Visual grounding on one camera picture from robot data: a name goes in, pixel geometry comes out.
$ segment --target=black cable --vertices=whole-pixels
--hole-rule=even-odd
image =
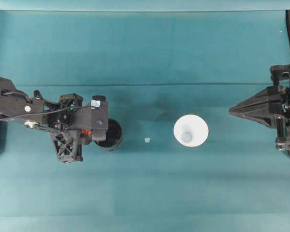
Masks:
[[[5,120],[10,120],[13,118],[17,118],[17,117],[23,117],[23,116],[37,116],[37,115],[50,115],[50,114],[54,114],[54,113],[58,113],[64,110],[69,110],[69,109],[81,109],[81,108],[88,108],[91,107],[90,105],[87,106],[70,106],[70,107],[65,107],[65,108],[61,108],[58,110],[53,110],[53,111],[45,111],[45,112],[38,112],[38,113],[27,113],[27,114],[21,114],[21,115],[14,115],[14,116],[10,116],[10,117],[4,117],[4,118],[0,118],[0,121],[5,121]]]

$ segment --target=teal table surface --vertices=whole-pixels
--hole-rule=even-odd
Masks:
[[[123,129],[120,149],[64,165],[47,133],[4,124],[0,232],[290,232],[290,158],[228,110],[290,63],[284,17],[0,12],[0,76],[51,101],[105,95]],[[191,113],[210,129],[195,148],[173,135]]]

